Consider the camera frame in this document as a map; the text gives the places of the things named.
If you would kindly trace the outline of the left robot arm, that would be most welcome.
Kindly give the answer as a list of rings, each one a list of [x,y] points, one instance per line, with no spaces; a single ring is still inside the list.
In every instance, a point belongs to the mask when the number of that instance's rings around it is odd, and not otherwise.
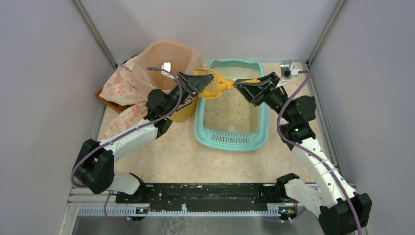
[[[74,186],[87,187],[94,194],[105,191],[143,194],[143,180],[133,173],[116,173],[115,163],[142,144],[166,133],[172,124],[169,116],[188,97],[197,96],[214,76],[178,72],[174,79],[177,85],[168,94],[161,89],[149,92],[147,115],[139,123],[110,138],[101,141],[88,139],[83,143],[70,177]]]

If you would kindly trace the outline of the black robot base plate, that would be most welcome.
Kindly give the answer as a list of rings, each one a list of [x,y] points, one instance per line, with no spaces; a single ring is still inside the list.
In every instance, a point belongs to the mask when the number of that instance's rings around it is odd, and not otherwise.
[[[292,199],[278,197],[274,183],[148,183],[133,195],[118,192],[119,204],[148,204],[151,212],[295,216],[301,211]]]

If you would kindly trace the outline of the yellow litter scoop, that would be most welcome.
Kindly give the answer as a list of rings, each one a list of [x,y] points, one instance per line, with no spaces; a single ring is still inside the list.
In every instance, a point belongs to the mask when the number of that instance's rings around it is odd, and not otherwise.
[[[218,71],[205,69],[205,68],[197,68],[193,72],[194,75],[213,75],[214,79],[208,84],[209,91],[211,92],[211,97],[202,97],[205,99],[215,99],[218,98],[223,91],[233,89],[233,84],[237,79],[243,78],[224,78]]]

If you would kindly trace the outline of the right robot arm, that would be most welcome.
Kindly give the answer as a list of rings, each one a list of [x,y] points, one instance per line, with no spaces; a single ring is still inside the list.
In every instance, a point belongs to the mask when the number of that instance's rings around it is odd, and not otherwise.
[[[280,78],[271,73],[233,84],[250,104],[266,104],[278,114],[278,134],[318,185],[313,189],[290,173],[277,179],[278,195],[299,202],[313,213],[326,235],[362,234],[370,215],[371,198],[348,184],[322,150],[309,124],[316,117],[315,99],[298,96],[298,91],[287,96],[280,89],[279,81]]]

